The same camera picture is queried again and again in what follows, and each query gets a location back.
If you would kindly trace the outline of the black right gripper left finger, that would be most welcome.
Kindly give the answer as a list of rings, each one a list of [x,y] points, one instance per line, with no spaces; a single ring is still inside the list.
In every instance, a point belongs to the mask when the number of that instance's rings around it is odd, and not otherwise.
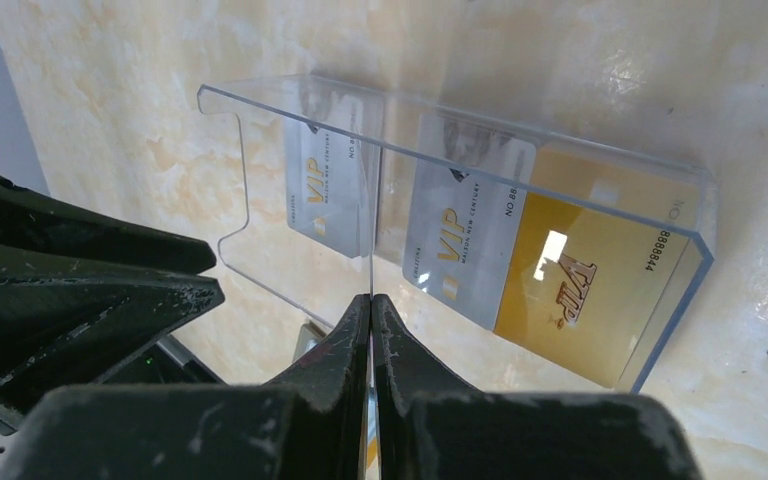
[[[32,410],[2,479],[360,479],[371,298],[261,385],[63,387]]]

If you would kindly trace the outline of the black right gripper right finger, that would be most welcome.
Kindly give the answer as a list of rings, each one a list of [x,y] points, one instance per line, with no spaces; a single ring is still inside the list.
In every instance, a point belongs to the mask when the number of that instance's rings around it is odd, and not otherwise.
[[[371,301],[385,479],[698,479],[677,420],[643,395],[484,392]]]

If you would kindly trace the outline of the clear plastic card box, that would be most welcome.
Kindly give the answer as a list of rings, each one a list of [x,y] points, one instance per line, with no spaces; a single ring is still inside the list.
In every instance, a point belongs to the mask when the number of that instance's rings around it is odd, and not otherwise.
[[[314,75],[197,101],[240,127],[244,220],[220,259],[326,323],[382,293],[541,378],[636,392],[714,260],[694,167]]]

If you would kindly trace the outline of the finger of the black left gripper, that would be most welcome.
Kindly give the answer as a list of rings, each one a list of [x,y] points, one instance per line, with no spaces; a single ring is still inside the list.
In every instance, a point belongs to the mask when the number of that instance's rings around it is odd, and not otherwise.
[[[204,241],[101,215],[0,176],[0,434],[48,392],[100,383],[219,306]]]

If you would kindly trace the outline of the grey card holder wallet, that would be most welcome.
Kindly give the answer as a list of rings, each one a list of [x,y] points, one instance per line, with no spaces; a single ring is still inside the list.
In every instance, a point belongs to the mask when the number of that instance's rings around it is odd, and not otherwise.
[[[329,333],[330,330],[324,328],[319,323],[311,320],[306,321],[299,329],[292,362],[295,363],[307,352],[315,348]]]

